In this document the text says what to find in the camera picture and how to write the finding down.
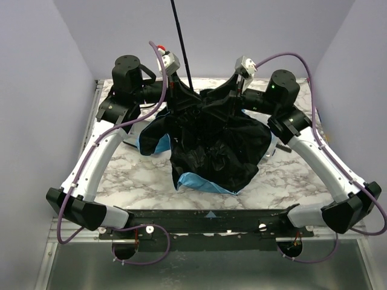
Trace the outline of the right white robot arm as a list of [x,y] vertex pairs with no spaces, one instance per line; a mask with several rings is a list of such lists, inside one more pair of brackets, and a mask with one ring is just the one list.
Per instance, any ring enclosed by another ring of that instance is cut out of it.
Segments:
[[271,132],[303,158],[332,198],[327,204],[296,205],[287,210],[287,220],[296,228],[327,226],[340,234],[352,230],[375,206],[381,187],[354,173],[313,129],[314,119],[295,105],[300,86],[292,72],[275,71],[265,91],[249,88],[254,74],[240,74],[242,108],[267,114]]

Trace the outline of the black umbrella sleeve case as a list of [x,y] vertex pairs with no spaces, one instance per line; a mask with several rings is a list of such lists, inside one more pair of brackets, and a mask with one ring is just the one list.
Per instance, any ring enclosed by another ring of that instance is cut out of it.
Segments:
[[132,134],[131,132],[128,136],[123,140],[123,142],[131,147],[139,148],[139,134]]

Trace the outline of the blue umbrella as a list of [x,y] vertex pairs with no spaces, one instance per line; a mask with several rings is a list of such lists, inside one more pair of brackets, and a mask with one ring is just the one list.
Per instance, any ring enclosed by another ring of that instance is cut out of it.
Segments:
[[166,107],[140,132],[137,148],[144,156],[170,151],[175,189],[239,194],[258,173],[272,141],[269,128],[243,111],[239,74],[195,92],[173,64],[164,67]]

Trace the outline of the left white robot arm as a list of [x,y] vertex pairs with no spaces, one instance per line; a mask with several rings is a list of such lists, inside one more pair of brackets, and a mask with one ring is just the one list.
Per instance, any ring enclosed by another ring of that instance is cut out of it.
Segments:
[[166,100],[167,77],[178,59],[160,48],[157,53],[162,80],[143,66],[138,57],[124,55],[115,61],[112,70],[114,84],[100,103],[93,130],[84,151],[69,177],[59,188],[50,188],[48,203],[58,215],[57,234],[64,220],[81,229],[126,228],[132,213],[95,201],[103,173],[118,146],[128,138],[133,126],[154,114],[141,117],[141,104],[154,102],[158,107]]

